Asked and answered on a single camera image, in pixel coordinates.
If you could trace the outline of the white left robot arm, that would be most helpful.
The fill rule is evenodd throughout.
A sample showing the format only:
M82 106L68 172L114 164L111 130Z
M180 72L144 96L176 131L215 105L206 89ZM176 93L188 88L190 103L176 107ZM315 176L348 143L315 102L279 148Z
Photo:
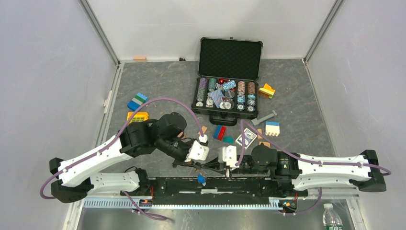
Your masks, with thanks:
M189 163L194 156L203 156L207 135L201 131L198 139L184 141L186 126L184 117L176 112L158 120L131 122L105 143L78 157L51 159L49 169L55 177L51 183L52 198L73 203L90 194L148 194L152 186L145 170L135 168L122 173L103 170L155 150L172 157L175 164Z

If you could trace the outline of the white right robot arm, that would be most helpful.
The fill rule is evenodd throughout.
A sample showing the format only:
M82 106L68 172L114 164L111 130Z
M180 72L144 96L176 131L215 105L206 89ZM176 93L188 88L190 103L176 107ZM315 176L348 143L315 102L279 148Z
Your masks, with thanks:
M222 148L219 157L205 164L205 168L218 173L229 170L231 174L246 176L268 175L283 196L316 187L348 186L361 192L386 191L374 150L367 149L353 157L316 157L286 154L261 144L250 155L244 155L239 166L235 165L239 157L235 151L234 146Z

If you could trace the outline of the blue key tag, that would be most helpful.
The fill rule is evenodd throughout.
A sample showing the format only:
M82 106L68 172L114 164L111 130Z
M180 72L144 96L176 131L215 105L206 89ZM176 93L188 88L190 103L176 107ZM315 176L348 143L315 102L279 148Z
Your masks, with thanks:
M199 174L197 177L197 181L202 184L202 186L206 186L206 178L203 175Z

